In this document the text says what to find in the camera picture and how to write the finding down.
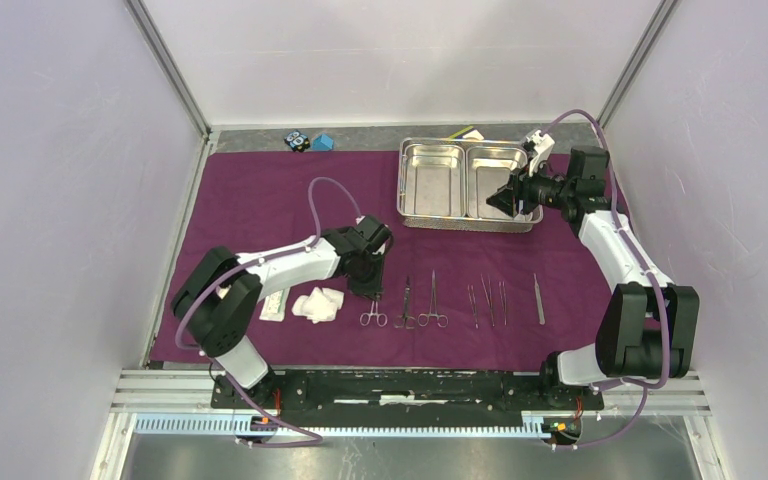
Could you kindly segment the suture packet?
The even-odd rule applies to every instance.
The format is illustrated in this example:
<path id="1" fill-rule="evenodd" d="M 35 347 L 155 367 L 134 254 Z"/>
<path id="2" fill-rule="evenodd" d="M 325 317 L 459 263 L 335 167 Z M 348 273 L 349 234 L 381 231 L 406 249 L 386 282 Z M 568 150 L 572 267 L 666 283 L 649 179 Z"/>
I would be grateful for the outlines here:
<path id="1" fill-rule="evenodd" d="M 259 319 L 268 322 L 282 322 L 286 314 L 289 290 L 284 289 L 268 295 L 262 303 Z"/>

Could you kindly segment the steel surgical scissors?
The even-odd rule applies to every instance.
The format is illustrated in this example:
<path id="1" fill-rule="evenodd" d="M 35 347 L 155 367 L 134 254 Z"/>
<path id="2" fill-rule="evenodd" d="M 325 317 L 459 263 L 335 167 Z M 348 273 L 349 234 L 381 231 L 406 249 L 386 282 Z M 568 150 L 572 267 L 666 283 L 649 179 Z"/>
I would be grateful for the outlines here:
<path id="1" fill-rule="evenodd" d="M 411 279 L 409 276 L 405 279 L 405 286 L 403 291 L 402 309 L 401 313 L 394 320 L 393 325 L 397 329 L 413 330 L 417 327 L 418 323 L 416 318 L 411 314 Z"/>

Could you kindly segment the white gauze wad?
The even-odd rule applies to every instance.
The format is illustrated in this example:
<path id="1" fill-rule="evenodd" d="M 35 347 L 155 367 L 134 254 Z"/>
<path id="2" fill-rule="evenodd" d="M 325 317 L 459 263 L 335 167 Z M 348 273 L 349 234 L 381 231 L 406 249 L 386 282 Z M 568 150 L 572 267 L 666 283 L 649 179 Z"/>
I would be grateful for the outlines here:
<path id="1" fill-rule="evenodd" d="M 300 295 L 291 307 L 291 313 L 314 324 L 332 322 L 342 308 L 345 294 L 331 288 L 315 287 L 309 295 Z"/>

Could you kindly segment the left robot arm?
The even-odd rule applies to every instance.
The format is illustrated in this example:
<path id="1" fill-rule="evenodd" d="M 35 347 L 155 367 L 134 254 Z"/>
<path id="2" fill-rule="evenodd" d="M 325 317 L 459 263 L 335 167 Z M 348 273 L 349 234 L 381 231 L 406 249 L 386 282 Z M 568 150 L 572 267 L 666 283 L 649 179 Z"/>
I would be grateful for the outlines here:
<path id="1" fill-rule="evenodd" d="M 176 341 L 221 365 L 250 407 L 266 405 L 274 394 L 270 367 L 247 335 L 258 304 L 294 286 L 343 277 L 349 291 L 369 300 L 383 291 L 384 262 L 393 242 L 391 229 L 372 215 L 356 224 L 327 229 L 277 249 L 235 254 L 210 249 L 173 296 Z"/>

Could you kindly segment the purple cloth wrap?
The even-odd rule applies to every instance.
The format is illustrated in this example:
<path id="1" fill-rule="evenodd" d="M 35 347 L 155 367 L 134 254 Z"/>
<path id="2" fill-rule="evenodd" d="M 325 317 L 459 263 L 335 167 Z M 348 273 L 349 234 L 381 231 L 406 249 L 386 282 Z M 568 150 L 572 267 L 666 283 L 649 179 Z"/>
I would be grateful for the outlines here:
<path id="1" fill-rule="evenodd" d="M 546 356 L 592 343 L 611 297 L 590 252 L 555 211 L 528 233 L 408 228 L 396 209 L 398 155 L 370 152 L 217 153 L 203 170 L 194 210 L 169 290 L 176 293 L 211 248 L 258 252 L 311 236 L 317 227 L 350 224 L 370 214 L 392 230 L 381 310 L 396 318 L 407 276 L 412 314 L 427 311 L 436 271 L 438 307 L 447 328 L 362 327 L 367 299 L 348 295 L 332 322 L 287 316 L 254 318 L 248 333 L 271 365 L 441 367 L 535 371 Z M 533 274 L 541 286 L 546 324 L 539 325 Z M 480 280 L 491 282 L 495 327 Z M 508 325 L 499 288 L 506 284 Z M 480 328 L 467 286 L 474 286 Z"/>

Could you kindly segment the metal mesh instrument tray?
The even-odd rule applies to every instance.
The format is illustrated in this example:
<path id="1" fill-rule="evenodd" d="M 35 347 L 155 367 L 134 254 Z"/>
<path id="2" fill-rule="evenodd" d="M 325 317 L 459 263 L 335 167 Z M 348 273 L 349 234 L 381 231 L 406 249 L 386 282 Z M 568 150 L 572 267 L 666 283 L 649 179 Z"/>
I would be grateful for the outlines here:
<path id="1" fill-rule="evenodd" d="M 429 138 L 429 137 L 408 137 L 408 138 Z M 489 141 L 489 140 L 464 141 L 464 140 L 449 140 L 447 138 L 431 138 L 431 139 L 443 140 L 446 142 L 452 142 L 457 145 L 460 145 L 465 150 L 465 153 L 469 147 L 473 147 L 473 146 L 499 146 L 499 147 L 514 147 L 514 148 L 521 149 L 519 145 L 515 142 Z M 466 160 L 465 160 L 464 166 L 465 166 L 465 171 L 463 173 L 463 179 L 465 180 L 465 187 L 466 187 L 466 170 L 467 170 Z M 436 230 L 457 230 L 457 231 L 475 231 L 475 232 L 491 232 L 491 233 L 526 233 L 530 231 L 535 225 L 537 225 L 542 221 L 543 211 L 540 208 L 530 213 L 530 214 L 533 214 L 533 218 L 531 221 L 526 221 L 525 223 L 518 223 L 518 222 L 507 223 L 507 222 L 501 222 L 501 221 L 487 221 L 487 220 L 472 219 L 467 215 L 466 193 L 467 193 L 467 189 L 465 190 L 465 194 L 464 194 L 464 200 L 466 203 L 466 214 L 464 217 L 442 218 L 442 219 L 405 218 L 402 214 L 399 213 L 398 209 L 397 211 L 403 218 L 403 224 L 407 227 L 436 229 Z"/>

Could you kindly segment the steel needle holder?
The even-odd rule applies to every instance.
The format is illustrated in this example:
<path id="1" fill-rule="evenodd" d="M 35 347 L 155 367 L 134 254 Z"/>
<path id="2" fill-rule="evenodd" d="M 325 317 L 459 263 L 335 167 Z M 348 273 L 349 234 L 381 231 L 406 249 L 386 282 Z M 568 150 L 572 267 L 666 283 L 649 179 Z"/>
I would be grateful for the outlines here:
<path id="1" fill-rule="evenodd" d="M 488 316 L 490 325 L 492 327 L 495 327 L 495 314 L 494 314 L 494 304 L 493 304 L 493 295 L 492 295 L 492 285 L 490 280 L 483 274 L 480 275 L 480 280 L 482 283 L 482 288 L 484 291 L 485 300 L 487 303 L 488 308 Z"/>

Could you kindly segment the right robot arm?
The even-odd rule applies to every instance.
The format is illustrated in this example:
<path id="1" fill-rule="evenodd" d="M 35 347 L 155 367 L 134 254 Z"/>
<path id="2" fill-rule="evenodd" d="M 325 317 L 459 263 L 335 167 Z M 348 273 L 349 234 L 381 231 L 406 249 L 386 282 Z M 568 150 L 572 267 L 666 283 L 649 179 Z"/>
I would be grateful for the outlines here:
<path id="1" fill-rule="evenodd" d="M 527 163 L 487 198 L 509 216 L 555 209 L 595 258 L 612 294 L 593 343 L 557 353 L 554 371 L 537 382 L 540 400 L 562 408 L 578 386 L 608 390 L 623 384 L 659 389 L 684 377 L 691 364 L 700 298 L 659 270 L 619 209 L 609 152 L 572 149 L 567 172 L 546 172 L 548 155 L 526 145 Z"/>

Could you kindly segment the thin curved steel tweezers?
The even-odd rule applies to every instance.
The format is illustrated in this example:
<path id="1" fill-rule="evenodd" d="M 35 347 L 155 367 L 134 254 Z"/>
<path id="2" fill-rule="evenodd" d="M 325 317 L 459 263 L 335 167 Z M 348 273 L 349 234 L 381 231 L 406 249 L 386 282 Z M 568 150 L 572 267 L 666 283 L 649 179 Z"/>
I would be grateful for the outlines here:
<path id="1" fill-rule="evenodd" d="M 500 281 L 498 284 L 499 288 L 499 297 L 500 297 L 500 305 L 501 305 L 501 311 L 502 311 L 502 324 L 504 326 L 508 325 L 508 301 L 507 301 L 507 292 L 506 292 L 506 284 L 504 281 Z"/>

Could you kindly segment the steel hemostat clamp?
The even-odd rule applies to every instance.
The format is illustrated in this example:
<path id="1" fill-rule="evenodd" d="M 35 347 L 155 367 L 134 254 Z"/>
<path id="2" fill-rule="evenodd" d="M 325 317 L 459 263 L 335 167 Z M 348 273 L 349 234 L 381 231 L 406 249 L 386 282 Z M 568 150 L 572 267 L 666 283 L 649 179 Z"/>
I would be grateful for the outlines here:
<path id="1" fill-rule="evenodd" d="M 439 311 L 438 282 L 435 270 L 433 270 L 431 274 L 431 288 L 428 311 L 425 313 L 420 313 L 417 317 L 417 324 L 420 327 L 426 327 L 431 323 L 435 323 L 439 328 L 447 328 L 449 325 L 448 316 L 442 314 Z"/>
<path id="2" fill-rule="evenodd" d="M 380 309 L 381 296 L 375 295 L 371 299 L 370 307 L 359 316 L 359 324 L 362 327 L 376 325 L 383 328 L 388 325 L 389 317 Z"/>

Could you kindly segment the steel forceps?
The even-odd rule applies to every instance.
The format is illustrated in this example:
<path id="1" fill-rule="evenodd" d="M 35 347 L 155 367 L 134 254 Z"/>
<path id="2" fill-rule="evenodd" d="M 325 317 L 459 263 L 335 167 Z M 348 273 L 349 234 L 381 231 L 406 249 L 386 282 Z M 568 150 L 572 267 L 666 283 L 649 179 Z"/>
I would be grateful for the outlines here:
<path id="1" fill-rule="evenodd" d="M 538 322 L 539 322 L 539 325 L 544 326 L 546 324 L 545 311 L 544 311 L 544 305 L 542 301 L 541 286 L 539 283 L 538 275 L 536 273 L 533 274 L 533 279 L 534 279 L 533 288 L 534 288 L 536 309 L 537 309 L 537 315 L 538 315 Z"/>

